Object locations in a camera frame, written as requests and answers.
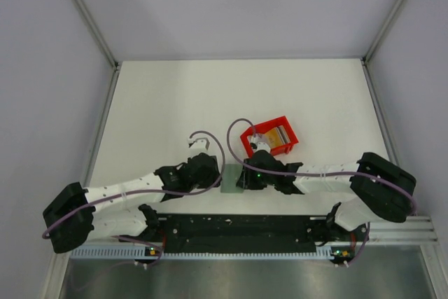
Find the red plastic bin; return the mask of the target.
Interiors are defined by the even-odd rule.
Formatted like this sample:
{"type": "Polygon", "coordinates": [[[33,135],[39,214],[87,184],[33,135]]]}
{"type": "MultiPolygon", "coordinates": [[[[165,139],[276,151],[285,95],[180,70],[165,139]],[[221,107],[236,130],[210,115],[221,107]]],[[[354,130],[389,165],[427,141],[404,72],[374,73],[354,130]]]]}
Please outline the red plastic bin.
{"type": "Polygon", "coordinates": [[[299,143],[285,116],[255,124],[255,130],[257,135],[267,140],[267,145],[273,156],[288,154],[293,150],[294,145],[299,143]]]}

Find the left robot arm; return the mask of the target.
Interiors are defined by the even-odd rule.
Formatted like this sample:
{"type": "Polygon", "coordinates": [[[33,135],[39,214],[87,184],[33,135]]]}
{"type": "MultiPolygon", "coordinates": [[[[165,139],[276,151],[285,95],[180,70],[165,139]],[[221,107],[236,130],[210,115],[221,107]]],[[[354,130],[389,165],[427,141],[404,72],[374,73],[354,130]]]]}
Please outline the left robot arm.
{"type": "Polygon", "coordinates": [[[205,193],[222,175],[216,156],[200,153],[123,183],[88,188],[71,183],[43,211],[42,237],[50,240],[55,253],[109,237],[150,241],[160,229],[154,204],[205,193]]]}

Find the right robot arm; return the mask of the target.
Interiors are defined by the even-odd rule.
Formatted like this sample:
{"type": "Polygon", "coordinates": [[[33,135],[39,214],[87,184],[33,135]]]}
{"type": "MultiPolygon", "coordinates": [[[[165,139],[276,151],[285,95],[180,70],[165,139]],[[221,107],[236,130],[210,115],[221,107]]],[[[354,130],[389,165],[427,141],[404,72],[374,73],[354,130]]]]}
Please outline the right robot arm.
{"type": "Polygon", "coordinates": [[[282,163],[265,150],[243,161],[236,185],[246,190],[268,186],[285,195],[344,193],[349,201],[337,201],[327,215],[326,229],[336,240],[358,226],[378,218],[403,223],[416,211],[413,193],[417,180],[376,153],[366,152],[353,163],[304,165],[282,163]]]}

